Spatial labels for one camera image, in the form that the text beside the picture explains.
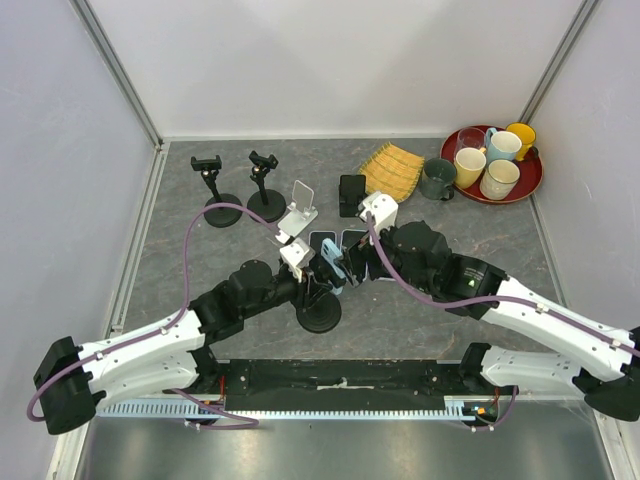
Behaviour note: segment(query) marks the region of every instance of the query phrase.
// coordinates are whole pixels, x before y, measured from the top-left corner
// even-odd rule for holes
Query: light blue mug
[[[484,136],[487,167],[494,160],[513,160],[522,148],[522,140],[515,134],[491,127]]]

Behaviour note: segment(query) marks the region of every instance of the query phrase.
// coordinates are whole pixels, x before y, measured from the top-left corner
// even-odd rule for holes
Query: bamboo mat
[[[359,173],[367,177],[368,195],[379,190],[400,203],[416,188],[423,164],[424,157],[388,142],[364,162]]]

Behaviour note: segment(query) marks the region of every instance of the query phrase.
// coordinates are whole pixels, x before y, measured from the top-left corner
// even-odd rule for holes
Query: dark green mug
[[[420,193],[429,200],[451,200],[456,173],[456,167],[444,158],[427,160],[420,175]]]

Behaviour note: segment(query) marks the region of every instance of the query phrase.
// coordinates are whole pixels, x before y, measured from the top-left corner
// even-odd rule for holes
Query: yellow mug
[[[512,123],[507,127],[507,132],[515,133],[522,141],[522,148],[516,153],[516,160],[521,162],[536,141],[536,131],[526,123]]]

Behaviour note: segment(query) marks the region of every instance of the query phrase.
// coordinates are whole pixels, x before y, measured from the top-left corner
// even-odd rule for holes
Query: white wall
[[[0,478],[40,480],[33,374],[102,333],[153,148],[68,1],[2,2],[0,65]]]
[[[602,2],[533,122],[536,198],[568,303],[628,329],[640,326],[639,17],[635,0]]]
[[[164,136],[442,134],[524,108],[579,0],[92,0]]]

